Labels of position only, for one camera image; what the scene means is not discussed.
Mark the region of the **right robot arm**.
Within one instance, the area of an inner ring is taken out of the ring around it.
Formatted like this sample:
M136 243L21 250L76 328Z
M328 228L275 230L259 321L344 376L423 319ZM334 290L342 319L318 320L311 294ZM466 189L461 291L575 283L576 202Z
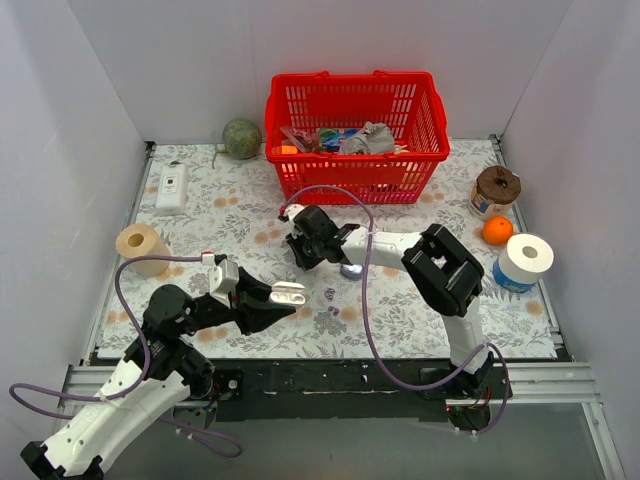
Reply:
M368 294L362 294L367 342L392 383L415 392L444 390L469 398L487 389L494 355L479 315L484 269L448 229L432 224L423 232L393 233L357 224L339 227L320 207L299 204L283 207L279 219L290 225L286 241L298 267L310 270L324 261L359 265L362 290L372 265L404 271L427 306L441 315L450 347L449 373L430 383L409 384L395 377L379 355L368 319Z

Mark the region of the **white earbud charging case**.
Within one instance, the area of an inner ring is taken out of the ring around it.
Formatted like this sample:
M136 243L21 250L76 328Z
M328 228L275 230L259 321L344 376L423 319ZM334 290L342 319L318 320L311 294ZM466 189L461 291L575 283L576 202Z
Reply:
M296 282L278 281L271 286L269 301L298 308L306 302L306 288Z

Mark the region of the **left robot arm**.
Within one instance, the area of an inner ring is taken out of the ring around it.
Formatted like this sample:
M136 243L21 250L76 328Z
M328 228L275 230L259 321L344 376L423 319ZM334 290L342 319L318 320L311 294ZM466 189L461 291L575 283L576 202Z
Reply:
M185 399L216 402L228 380L188 337L226 323L261 332L305 303L305 288L264 284L223 260L210 270L209 293L193 297L173 284L151 295L137 339L110 377L57 433L28 443L20 456L39 479L101 479L124 449Z

